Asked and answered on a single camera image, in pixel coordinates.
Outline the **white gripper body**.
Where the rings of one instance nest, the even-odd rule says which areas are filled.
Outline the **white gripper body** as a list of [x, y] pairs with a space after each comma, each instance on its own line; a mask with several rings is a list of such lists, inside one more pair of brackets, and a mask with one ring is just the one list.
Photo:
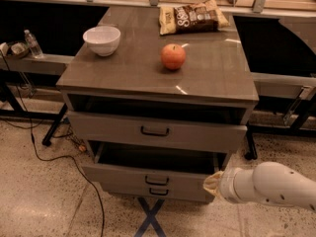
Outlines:
[[255, 201], [253, 171], [241, 168], [226, 170], [219, 181], [219, 191], [223, 198], [231, 203]]

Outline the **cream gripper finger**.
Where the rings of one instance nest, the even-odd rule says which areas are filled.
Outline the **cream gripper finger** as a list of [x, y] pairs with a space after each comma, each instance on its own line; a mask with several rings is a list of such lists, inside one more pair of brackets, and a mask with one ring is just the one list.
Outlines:
[[219, 183], [222, 175], [223, 171], [217, 171], [203, 181], [203, 188], [216, 198], [221, 198]]

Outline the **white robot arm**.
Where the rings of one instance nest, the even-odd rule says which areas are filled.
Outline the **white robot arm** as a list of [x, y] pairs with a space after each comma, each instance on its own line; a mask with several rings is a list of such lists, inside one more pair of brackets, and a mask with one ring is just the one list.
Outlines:
[[316, 212], [316, 182], [277, 162], [218, 171], [204, 180], [203, 188], [231, 203], [296, 206]]

